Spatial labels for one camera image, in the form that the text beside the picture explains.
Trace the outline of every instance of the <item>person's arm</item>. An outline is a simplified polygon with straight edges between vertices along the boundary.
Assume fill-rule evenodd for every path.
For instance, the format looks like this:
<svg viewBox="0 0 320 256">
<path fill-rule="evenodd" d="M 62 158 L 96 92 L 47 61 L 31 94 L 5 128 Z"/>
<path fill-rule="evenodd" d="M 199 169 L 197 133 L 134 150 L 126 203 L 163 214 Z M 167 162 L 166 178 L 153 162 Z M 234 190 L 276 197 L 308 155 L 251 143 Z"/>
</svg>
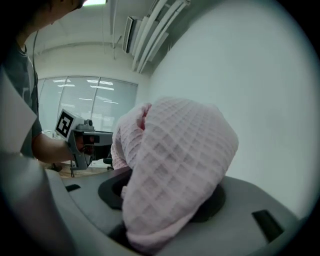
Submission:
<svg viewBox="0 0 320 256">
<path fill-rule="evenodd" d="M 74 160 L 64 140 L 52 139 L 43 133 L 32 139 L 32 153 L 35 158 L 48 164 Z"/>
</svg>

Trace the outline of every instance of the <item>black cable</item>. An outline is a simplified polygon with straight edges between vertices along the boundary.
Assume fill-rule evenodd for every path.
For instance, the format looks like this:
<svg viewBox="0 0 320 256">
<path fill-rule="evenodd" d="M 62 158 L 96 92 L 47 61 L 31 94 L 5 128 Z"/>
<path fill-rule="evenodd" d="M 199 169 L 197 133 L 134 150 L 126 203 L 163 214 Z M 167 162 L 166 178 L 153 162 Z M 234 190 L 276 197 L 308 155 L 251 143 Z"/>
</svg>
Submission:
<svg viewBox="0 0 320 256">
<path fill-rule="evenodd" d="M 33 50 L 32 50 L 32 66 L 33 66 L 33 71 L 34 71 L 34 89 L 36 93 L 36 114 L 38 115 L 39 113 L 39 96 L 38 96 L 38 76 L 36 72 L 36 66 L 35 66 L 35 47 L 36 47 L 36 40 L 38 36 L 39 30 L 35 33 L 35 37 L 33 40 Z"/>
</svg>

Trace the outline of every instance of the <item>window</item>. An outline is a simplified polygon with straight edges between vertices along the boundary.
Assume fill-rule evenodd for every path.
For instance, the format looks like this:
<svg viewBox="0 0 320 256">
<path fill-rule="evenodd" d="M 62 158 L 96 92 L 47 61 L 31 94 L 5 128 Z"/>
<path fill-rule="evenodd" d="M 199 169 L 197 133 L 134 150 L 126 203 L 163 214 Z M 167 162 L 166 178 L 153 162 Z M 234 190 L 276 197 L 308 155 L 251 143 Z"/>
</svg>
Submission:
<svg viewBox="0 0 320 256">
<path fill-rule="evenodd" d="M 118 119 L 135 106 L 137 85 L 92 76 L 63 76 L 38 82 L 39 120 L 54 131 L 62 109 L 91 119 L 96 131 L 113 132 Z"/>
</svg>

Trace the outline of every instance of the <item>person's hand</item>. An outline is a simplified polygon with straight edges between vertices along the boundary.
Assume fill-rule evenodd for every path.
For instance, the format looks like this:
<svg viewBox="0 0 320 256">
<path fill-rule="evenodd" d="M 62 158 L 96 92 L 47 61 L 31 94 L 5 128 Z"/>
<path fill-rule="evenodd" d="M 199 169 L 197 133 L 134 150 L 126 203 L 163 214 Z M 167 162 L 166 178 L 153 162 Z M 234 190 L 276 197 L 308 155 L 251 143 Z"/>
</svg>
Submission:
<svg viewBox="0 0 320 256">
<path fill-rule="evenodd" d="M 92 143 L 94 142 L 94 137 L 90 137 L 90 142 Z M 94 152 L 93 146 L 84 144 L 84 139 L 82 136 L 78 136 L 75 138 L 75 144 L 76 144 L 76 148 L 81 153 L 85 153 L 86 155 L 92 155 Z"/>
</svg>

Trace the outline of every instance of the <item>ceiling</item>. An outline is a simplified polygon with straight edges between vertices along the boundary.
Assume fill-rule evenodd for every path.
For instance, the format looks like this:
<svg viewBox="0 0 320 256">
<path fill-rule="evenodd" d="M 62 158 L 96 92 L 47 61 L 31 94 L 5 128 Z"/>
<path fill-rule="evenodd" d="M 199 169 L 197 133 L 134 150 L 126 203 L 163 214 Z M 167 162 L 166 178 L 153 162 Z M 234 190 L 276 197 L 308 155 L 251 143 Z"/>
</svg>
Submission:
<svg viewBox="0 0 320 256">
<path fill-rule="evenodd" d="M 115 19 L 115 43 L 123 35 L 128 16 L 143 18 L 154 0 L 119 0 Z M 111 43 L 110 4 L 89 5 L 77 9 L 52 25 L 39 30 L 35 53 L 78 43 Z M 35 35 L 26 42 L 32 49 Z"/>
</svg>

